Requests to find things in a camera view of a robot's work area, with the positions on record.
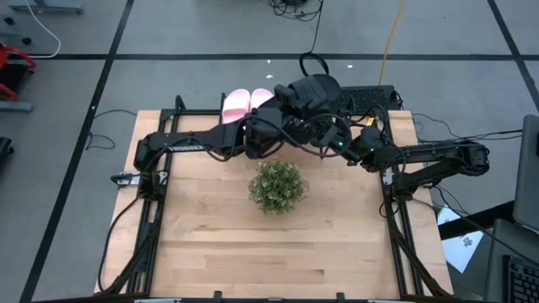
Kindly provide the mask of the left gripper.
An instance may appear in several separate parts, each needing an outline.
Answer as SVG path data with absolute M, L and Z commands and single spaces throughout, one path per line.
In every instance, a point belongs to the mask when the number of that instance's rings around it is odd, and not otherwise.
M 263 102 L 263 157 L 275 153 L 303 119 L 303 89 L 298 82 L 278 84 L 270 98 Z

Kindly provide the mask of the black slide sandal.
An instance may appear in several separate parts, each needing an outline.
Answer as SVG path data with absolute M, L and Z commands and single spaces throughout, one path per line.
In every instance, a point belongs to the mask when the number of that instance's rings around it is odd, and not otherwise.
M 340 84 L 326 74 L 314 74 L 288 85 L 296 95 L 292 102 L 302 114 L 327 113 L 329 105 L 339 96 Z

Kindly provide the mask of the black perforated computer case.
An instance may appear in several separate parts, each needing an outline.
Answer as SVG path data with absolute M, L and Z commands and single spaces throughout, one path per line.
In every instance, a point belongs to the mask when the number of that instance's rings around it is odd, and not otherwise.
M 331 103 L 333 110 L 345 109 L 364 114 L 375 104 L 388 110 L 400 110 L 401 100 L 393 85 L 342 87 Z

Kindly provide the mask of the green potted plant black pot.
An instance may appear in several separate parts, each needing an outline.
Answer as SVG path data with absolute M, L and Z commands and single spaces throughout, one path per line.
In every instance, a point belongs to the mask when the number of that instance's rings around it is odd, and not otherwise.
M 306 198 L 306 179 L 291 162 L 260 162 L 248 183 L 248 197 L 265 215 L 292 212 Z

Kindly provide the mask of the black desk beam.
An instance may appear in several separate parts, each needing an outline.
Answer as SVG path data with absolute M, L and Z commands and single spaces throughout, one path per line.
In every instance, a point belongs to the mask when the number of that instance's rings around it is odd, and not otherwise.
M 493 208 L 480 211 L 472 215 L 464 215 L 453 221 L 438 226 L 442 240 L 463 236 L 470 232 L 486 230 L 494 226 L 497 219 L 513 223 L 514 201 L 509 201 Z

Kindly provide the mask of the white paper sheet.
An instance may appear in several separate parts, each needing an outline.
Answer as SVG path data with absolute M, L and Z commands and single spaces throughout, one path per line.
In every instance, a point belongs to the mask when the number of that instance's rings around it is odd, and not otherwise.
M 437 216 L 437 223 L 438 226 L 441 226 L 459 218 L 460 216 L 457 213 L 444 206 Z M 463 274 L 482 238 L 483 233 L 481 231 L 474 231 L 459 237 L 443 240 L 442 247 L 446 261 L 459 273 Z

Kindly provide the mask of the grey monitor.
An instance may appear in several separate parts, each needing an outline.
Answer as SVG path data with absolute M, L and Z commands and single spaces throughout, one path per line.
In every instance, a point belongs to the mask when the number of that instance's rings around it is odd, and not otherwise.
M 539 233 L 539 116 L 533 114 L 523 119 L 513 216 Z

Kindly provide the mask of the grey desk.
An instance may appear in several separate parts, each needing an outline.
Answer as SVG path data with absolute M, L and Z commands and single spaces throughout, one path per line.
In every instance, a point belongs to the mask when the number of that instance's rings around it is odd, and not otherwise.
M 518 253 L 539 263 L 539 234 L 509 221 L 497 219 L 494 222 L 493 236 Z M 503 302 L 504 266 L 503 256 L 516 254 L 503 244 L 493 240 L 489 252 L 488 270 L 483 299 Z

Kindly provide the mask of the black keyboard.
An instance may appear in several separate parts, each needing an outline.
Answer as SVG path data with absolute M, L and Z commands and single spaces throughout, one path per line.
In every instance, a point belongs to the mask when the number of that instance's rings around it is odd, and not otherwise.
M 539 303 L 539 268 L 525 259 L 503 256 L 504 303 Z

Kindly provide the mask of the grey table foot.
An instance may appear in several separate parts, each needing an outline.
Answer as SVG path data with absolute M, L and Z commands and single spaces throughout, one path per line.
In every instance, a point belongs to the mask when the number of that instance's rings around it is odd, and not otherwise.
M 13 11 L 43 12 L 84 12 L 81 0 L 8 0 L 8 6 Z

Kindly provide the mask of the black chair base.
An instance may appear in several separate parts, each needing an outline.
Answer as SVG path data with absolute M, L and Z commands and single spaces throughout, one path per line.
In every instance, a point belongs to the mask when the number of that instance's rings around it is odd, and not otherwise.
M 0 170 L 5 166 L 14 149 L 13 141 L 7 137 L 0 137 Z

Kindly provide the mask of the red cart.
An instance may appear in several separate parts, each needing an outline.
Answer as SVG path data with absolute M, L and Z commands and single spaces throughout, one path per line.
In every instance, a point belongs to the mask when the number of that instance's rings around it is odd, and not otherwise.
M 10 63 L 17 56 L 24 63 Z M 17 101 L 18 90 L 28 74 L 35 72 L 36 63 L 26 53 L 11 46 L 0 45 L 0 101 Z

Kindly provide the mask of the grey metal base plate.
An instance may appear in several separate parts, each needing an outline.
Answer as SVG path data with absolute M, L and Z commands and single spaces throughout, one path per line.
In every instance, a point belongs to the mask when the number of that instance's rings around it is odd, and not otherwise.
M 32 110 L 33 105 L 31 103 L 19 101 L 0 101 L 0 111 L 30 113 Z

